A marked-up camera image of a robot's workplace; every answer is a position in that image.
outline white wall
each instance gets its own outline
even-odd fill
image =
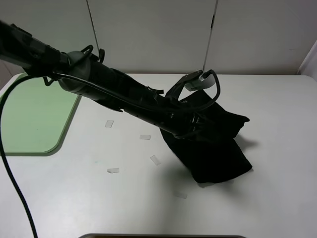
[[[1,0],[0,19],[62,52],[87,45],[98,52],[86,0]]]
[[[204,64],[216,0],[89,0],[104,64],[189,73]]]
[[[299,74],[310,76],[317,81],[317,41],[305,58]]]
[[[317,39],[317,0],[219,0],[207,68],[296,74]]]

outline table surface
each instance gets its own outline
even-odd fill
[[[132,74],[165,92],[180,74]],[[254,166],[199,187],[159,129],[83,98],[62,148],[9,157],[40,238],[85,234],[317,236],[317,83],[307,76],[220,75],[219,104],[250,118],[236,140]],[[214,87],[206,90],[214,95]],[[184,90],[182,97],[190,93]],[[106,128],[113,120],[112,128]],[[140,140],[140,135],[151,135]],[[156,166],[150,157],[161,161]],[[109,168],[120,168],[116,174]],[[31,238],[0,164],[1,237]],[[187,199],[173,196],[178,191]]]

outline paper scrap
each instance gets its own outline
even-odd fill
[[[160,161],[155,155],[151,156],[150,159],[154,162],[154,164],[160,165]]]
[[[182,192],[178,192],[178,191],[174,191],[174,196],[179,197],[179,198],[183,198],[183,199],[187,198],[187,194],[182,193]]]
[[[108,169],[107,172],[110,173],[110,174],[118,173],[119,172],[119,168]]]
[[[150,140],[151,136],[150,135],[140,135],[140,140]]]
[[[107,120],[107,122],[106,122],[106,127],[111,128],[113,122],[114,122],[113,120]]]

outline cable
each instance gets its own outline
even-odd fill
[[[30,225],[31,225],[31,228],[32,228],[32,232],[33,232],[33,237],[34,238],[38,238],[38,234],[36,232],[36,229],[35,229],[35,225],[34,225],[34,221],[33,221],[33,218],[32,218],[32,215],[31,215],[31,212],[30,212],[30,209],[28,207],[28,204],[26,203],[26,200],[18,186],[18,184],[16,183],[15,181],[15,178],[12,174],[12,171],[10,169],[10,166],[9,166],[9,163],[6,159],[6,156],[5,156],[5,152],[4,152],[4,148],[3,148],[3,143],[2,143],[2,137],[1,137],[1,117],[2,117],[2,113],[3,113],[3,108],[4,108],[4,104],[6,102],[6,100],[8,99],[8,96],[9,94],[13,91],[13,89],[18,86],[20,83],[26,81],[26,80],[29,80],[29,79],[32,79],[32,78],[35,78],[31,75],[28,75],[28,76],[25,76],[21,79],[18,79],[16,80],[14,83],[11,84],[11,86],[5,91],[5,93],[3,94],[3,97],[0,101],[0,154],[1,154],[1,157],[2,157],[2,161],[4,163],[4,167],[5,167],[5,170],[6,172],[8,173],[9,175],[9,178],[17,192],[17,194],[19,195],[20,199],[21,199],[21,202],[23,204],[23,207],[25,209],[25,212],[26,212],[26,215],[28,216],[28,219],[29,219],[29,222],[30,222]]]
[[[145,105],[142,103],[139,103],[138,101],[135,100],[131,100],[128,97],[125,97],[119,93],[113,92],[112,90],[109,90],[107,88],[101,87],[93,82],[87,81],[85,79],[82,78],[77,78],[75,76],[71,76],[71,75],[67,75],[67,74],[63,74],[63,73],[55,73],[53,74],[53,77],[60,77],[60,78],[68,78],[80,83],[84,83],[90,87],[93,87],[97,90],[100,90],[104,93],[107,93],[121,101],[124,101],[130,105],[133,105],[135,107],[144,109],[144,110],[148,110],[148,111],[155,111],[155,112],[171,112],[171,113],[192,113],[192,112],[198,112],[198,111],[202,111],[205,110],[206,108],[210,107],[212,104],[215,103],[215,101],[218,99],[218,97],[220,96],[220,83],[219,83],[219,79],[216,75],[216,73],[211,70],[212,75],[214,76],[215,82],[216,82],[216,87],[217,87],[217,93],[215,95],[214,98],[212,98],[209,102],[207,102],[206,104],[199,106],[199,107],[190,107],[190,108],[180,108],[180,109],[175,109],[175,108],[161,108],[161,107],[155,107],[155,106],[150,106],[150,105]]]

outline green cutting mat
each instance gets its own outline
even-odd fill
[[[43,78],[18,85],[4,106],[1,120],[6,154],[55,153],[61,147],[79,100],[80,97],[64,91],[58,82],[45,86]]]

